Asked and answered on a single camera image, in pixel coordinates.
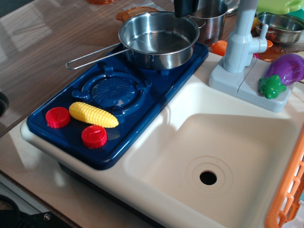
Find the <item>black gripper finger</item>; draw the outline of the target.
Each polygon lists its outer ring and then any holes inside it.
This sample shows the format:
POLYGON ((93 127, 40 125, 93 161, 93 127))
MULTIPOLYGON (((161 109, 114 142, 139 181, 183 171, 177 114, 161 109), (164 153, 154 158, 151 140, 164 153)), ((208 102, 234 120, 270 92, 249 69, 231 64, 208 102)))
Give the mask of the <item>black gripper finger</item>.
POLYGON ((174 0, 175 16, 181 18, 197 11, 199 0, 174 0))

